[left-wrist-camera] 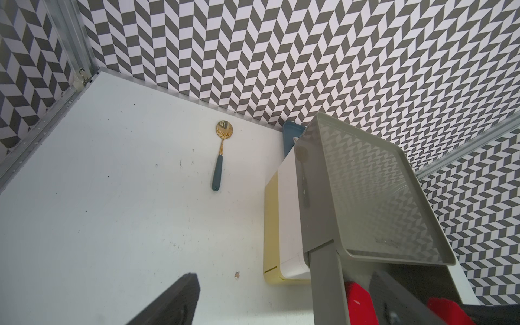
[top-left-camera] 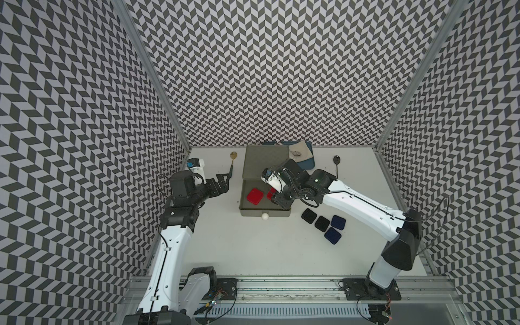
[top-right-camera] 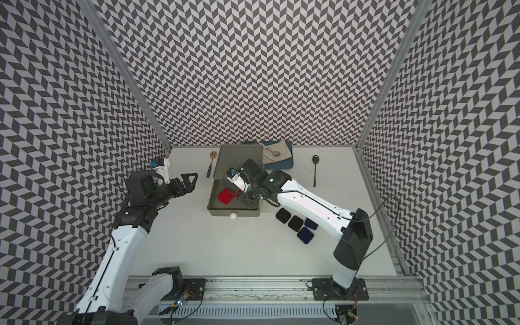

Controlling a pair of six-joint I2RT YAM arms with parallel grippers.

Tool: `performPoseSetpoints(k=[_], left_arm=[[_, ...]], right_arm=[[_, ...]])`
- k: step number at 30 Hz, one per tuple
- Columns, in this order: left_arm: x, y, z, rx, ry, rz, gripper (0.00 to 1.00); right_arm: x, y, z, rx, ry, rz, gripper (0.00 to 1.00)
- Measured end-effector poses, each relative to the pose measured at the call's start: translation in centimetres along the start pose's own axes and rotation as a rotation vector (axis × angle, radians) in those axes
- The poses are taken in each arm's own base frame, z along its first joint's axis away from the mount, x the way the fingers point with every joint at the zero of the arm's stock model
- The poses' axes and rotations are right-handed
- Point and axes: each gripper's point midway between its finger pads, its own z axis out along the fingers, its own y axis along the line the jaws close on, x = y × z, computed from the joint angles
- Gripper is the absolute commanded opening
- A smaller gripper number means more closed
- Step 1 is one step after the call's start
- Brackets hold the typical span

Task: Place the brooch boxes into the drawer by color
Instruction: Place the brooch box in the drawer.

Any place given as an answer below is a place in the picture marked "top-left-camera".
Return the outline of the grey three-drawer storage box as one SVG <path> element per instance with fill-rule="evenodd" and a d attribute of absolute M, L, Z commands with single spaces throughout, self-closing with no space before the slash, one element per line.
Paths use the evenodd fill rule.
<path fill-rule="evenodd" d="M 265 169 L 275 168 L 287 158 L 289 158 L 287 146 L 250 145 L 246 147 L 242 171 L 242 192 L 239 202 L 239 210 L 243 217 L 261 217 L 264 213 L 268 217 L 290 216 L 291 209 L 283 209 L 267 198 L 272 187 L 261 180 Z M 247 196 L 254 189 L 263 194 L 258 204 L 253 204 L 247 200 Z"/>

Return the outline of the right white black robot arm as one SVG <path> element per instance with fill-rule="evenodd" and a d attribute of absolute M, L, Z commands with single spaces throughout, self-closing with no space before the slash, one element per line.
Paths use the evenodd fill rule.
<path fill-rule="evenodd" d="M 410 271 L 422 240 L 422 216 L 415 209 L 393 209 L 365 196 L 337 176 L 317 169 L 309 174 L 292 159 L 274 169 L 264 169 L 261 180 L 275 189 L 272 201 L 288 209 L 296 200 L 315 202 L 340 210 L 371 227 L 387 244 L 369 270 L 363 287 L 384 294 L 403 271 Z"/>

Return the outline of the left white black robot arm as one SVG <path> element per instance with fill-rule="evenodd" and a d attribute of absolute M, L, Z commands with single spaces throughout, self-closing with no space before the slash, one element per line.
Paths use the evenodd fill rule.
<path fill-rule="evenodd" d="M 171 195 L 160 218 L 160 241 L 155 253 L 152 276 L 134 314 L 124 324 L 191 324 L 200 301 L 217 285 L 213 267 L 194 268 L 184 286 L 180 284 L 182 264 L 207 199 L 229 190 L 230 176 L 218 174 L 205 178 L 203 168 L 174 173 Z"/>

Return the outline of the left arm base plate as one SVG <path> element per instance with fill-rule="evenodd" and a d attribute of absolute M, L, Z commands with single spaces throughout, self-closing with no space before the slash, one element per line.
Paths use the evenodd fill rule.
<path fill-rule="evenodd" d="M 202 302 L 208 302 L 219 293 L 222 295 L 218 300 L 233 301 L 238 292 L 237 278 L 218 278 L 217 284 L 202 298 Z"/>

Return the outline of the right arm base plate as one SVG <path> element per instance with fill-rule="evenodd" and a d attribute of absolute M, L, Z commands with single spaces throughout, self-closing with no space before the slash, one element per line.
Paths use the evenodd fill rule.
<path fill-rule="evenodd" d="M 388 288 L 378 287 L 367 278 L 344 278 L 340 282 L 348 301 L 401 301 L 402 295 L 396 280 Z"/>

